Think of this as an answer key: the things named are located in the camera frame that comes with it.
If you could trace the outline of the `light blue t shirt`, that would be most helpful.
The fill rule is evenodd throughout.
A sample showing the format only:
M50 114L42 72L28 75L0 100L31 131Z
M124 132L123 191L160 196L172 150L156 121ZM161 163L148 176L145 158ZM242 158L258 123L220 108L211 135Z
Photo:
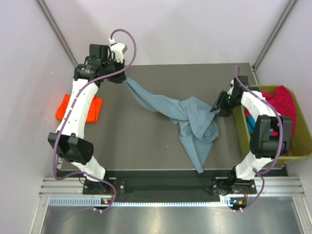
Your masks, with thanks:
M179 125L178 138L194 169L199 174L203 173L203 166L213 142L219 136L218 126L214 121L216 112L211 112L212 107L195 97L177 100L152 94L130 78L125 82L130 93L143 108L161 113L173 124Z

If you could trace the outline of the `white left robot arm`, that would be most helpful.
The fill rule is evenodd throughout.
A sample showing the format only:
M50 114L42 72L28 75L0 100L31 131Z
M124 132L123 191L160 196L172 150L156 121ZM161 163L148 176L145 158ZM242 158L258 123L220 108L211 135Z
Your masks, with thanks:
M105 178L106 170L94 157L93 144L84 139L84 128L101 84L97 78L111 74L109 80L112 82L121 83L126 79L124 73L119 73L125 66L126 50L123 43L90 44L89 56L74 70L72 92L61 124L55 133L48 135L54 153L79 168L102 194L109 191L111 182Z

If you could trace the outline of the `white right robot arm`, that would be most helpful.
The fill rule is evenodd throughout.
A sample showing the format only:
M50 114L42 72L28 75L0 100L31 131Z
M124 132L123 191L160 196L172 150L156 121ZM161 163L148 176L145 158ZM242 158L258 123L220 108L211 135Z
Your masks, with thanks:
M211 112L228 117L237 106L249 111L255 125L250 138L250 151L233 168L231 178L227 181L233 193L245 188L245 180L264 175L275 166L278 158L289 151L292 131L291 118L281 116L260 91L251 90L247 76L236 75L230 83L230 89L220 92Z

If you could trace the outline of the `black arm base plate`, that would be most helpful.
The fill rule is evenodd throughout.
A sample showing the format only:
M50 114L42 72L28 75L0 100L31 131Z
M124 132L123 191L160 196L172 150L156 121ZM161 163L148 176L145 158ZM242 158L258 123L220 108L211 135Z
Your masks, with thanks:
M108 178L120 195L134 192L203 192L209 195L256 194L254 180L239 180L233 183L228 178L207 177L125 177Z

